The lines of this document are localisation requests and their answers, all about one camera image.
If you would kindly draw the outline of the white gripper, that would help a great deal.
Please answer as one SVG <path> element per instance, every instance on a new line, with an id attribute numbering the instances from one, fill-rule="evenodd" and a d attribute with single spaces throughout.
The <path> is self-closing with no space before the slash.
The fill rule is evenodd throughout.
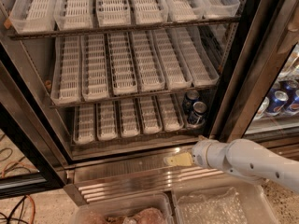
<path id="1" fill-rule="evenodd" d="M 193 163 L 200 167 L 209 167 L 208 150 L 214 140 L 201 136 L 199 141 L 192 147 L 192 155 L 189 152 L 177 153 L 164 158 L 164 163 L 169 166 L 192 166 Z"/>

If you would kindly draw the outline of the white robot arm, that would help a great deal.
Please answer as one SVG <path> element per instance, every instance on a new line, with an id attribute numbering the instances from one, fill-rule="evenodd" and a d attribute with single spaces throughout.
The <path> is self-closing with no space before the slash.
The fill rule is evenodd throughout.
<path id="1" fill-rule="evenodd" d="M 299 162 L 279 156 L 248 139 L 223 143 L 203 138 L 191 150 L 165 157 L 164 163 L 168 166 L 196 165 L 217 169 L 251 184 L 271 180 L 299 192 Z"/>

